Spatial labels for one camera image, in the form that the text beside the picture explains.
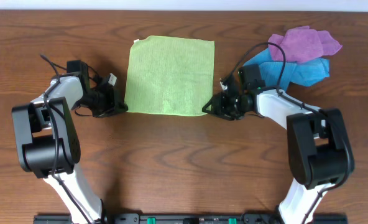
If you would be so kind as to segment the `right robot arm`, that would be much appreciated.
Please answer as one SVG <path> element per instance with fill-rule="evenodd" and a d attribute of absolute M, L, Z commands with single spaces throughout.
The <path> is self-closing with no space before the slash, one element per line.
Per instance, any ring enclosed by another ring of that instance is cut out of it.
<path fill-rule="evenodd" d="M 229 121 L 253 112 L 286 130 L 293 181 L 269 223 L 347 223 L 344 215 L 314 214 L 323 197 L 342 186 L 354 170 L 341 112 L 308 105 L 278 84 L 267 85 L 257 64 L 241 67 L 238 75 L 238 80 L 233 74 L 221 79 L 222 91 L 202 111 Z"/>

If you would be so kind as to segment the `green microfiber cloth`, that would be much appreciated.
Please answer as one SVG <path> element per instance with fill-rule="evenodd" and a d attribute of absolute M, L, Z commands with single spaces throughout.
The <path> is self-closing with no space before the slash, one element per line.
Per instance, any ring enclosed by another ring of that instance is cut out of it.
<path fill-rule="evenodd" d="M 124 101 L 131 113 L 202 116 L 213 94 L 213 41 L 150 35 L 133 43 Z"/>

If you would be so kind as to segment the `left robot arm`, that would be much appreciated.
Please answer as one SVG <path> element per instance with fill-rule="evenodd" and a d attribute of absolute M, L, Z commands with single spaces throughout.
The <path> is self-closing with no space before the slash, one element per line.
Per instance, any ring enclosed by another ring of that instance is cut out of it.
<path fill-rule="evenodd" d="M 62 199 L 68 215 L 36 215 L 34 223 L 112 223 L 80 167 L 81 147 L 71 115 L 88 108 L 94 118 L 127 111 L 115 88 L 117 78 L 96 73 L 81 60 L 68 61 L 36 99 L 12 108 L 21 168 L 44 180 Z"/>

